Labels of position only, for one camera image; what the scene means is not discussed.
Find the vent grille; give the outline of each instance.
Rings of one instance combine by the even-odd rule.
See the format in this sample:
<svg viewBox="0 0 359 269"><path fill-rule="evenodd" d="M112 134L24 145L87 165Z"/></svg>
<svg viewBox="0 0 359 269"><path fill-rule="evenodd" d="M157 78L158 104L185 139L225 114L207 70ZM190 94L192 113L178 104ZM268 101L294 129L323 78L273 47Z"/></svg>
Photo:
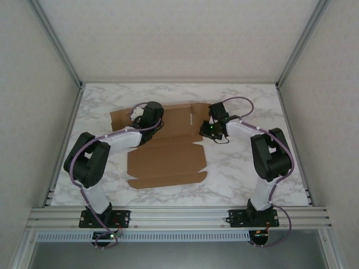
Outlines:
<svg viewBox="0 0 359 269"><path fill-rule="evenodd" d="M91 231L43 231L37 242L93 242ZM249 232L238 231L125 231L120 242L235 242L249 241Z"/></svg>

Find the white wall panel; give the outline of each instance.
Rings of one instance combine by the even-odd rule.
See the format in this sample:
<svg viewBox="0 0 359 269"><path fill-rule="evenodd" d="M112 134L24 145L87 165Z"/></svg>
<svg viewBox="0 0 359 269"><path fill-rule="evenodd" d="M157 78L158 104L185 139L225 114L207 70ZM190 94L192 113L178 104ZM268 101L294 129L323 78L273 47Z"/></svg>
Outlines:
<svg viewBox="0 0 359 269"><path fill-rule="evenodd" d="M25 0L0 5L0 268L47 191L76 87Z"/></svg>
<svg viewBox="0 0 359 269"><path fill-rule="evenodd" d="M275 82L317 0L41 0L84 81Z"/></svg>
<svg viewBox="0 0 359 269"><path fill-rule="evenodd" d="M312 193L359 263L359 1L332 0L282 88Z"/></svg>

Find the marble tabletop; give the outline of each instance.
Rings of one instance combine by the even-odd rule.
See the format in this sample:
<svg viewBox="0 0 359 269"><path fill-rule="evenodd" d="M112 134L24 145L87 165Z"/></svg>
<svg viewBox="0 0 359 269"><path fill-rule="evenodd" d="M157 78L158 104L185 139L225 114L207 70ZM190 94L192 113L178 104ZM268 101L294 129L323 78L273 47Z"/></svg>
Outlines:
<svg viewBox="0 0 359 269"><path fill-rule="evenodd" d="M93 135L111 133L109 113L128 108L143 101L157 101L163 105L206 102L215 103L233 96L245 96L255 104L254 112L246 121L265 129L279 127L286 135L293 152L288 130L274 85L246 84L87 84L67 154L83 132ZM243 115L250 110L244 100L231 100L225 107L229 114ZM208 171L206 179L198 184L171 187L133 189L127 180L127 153L124 150L110 156L102 178L108 199L114 206L245 206L257 180L251 148L230 137L230 143L218 145L204 138ZM308 200L298 170L280 183L275 204L307 206ZM84 205L79 189L71 184L68 174L61 170L56 184L52 206Z"/></svg>

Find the brown cardboard sheet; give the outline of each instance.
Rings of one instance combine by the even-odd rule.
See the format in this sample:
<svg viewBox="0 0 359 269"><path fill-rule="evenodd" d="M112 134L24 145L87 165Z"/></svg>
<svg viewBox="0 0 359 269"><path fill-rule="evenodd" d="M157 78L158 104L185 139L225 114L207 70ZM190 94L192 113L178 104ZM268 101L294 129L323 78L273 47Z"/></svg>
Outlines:
<svg viewBox="0 0 359 269"><path fill-rule="evenodd" d="M127 172L136 179L128 184L132 188L154 188L200 183L207 172L206 158L199 129L209 120L209 104L165 105L164 126L146 144L128 153ZM131 124L131 109L111 112L112 130Z"/></svg>

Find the black mounting bracket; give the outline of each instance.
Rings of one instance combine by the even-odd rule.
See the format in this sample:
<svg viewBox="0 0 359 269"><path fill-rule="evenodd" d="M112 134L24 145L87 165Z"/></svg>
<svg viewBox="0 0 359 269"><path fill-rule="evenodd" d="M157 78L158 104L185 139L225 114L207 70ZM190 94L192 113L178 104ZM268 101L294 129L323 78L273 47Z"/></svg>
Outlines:
<svg viewBox="0 0 359 269"><path fill-rule="evenodd" d="M270 211L268 211L268 217L263 221L255 222L255 224L249 219L246 211L246 209L228 210L229 217L226 218L225 221L231 225L231 228L261 228L267 227L267 222L270 227L279 227L278 215L275 209L270 209Z"/></svg>
<svg viewBox="0 0 359 269"><path fill-rule="evenodd" d="M130 210L106 210L101 215L97 215L108 228L128 228L130 223ZM79 228L102 228L92 212L86 207L81 212Z"/></svg>
<svg viewBox="0 0 359 269"><path fill-rule="evenodd" d="M266 210L257 211L248 200L246 209L231 209L228 210L229 217L226 218L226 222L231 225L231 228L250 228L250 227L278 227L279 220L277 211L273 209L273 206Z"/></svg>

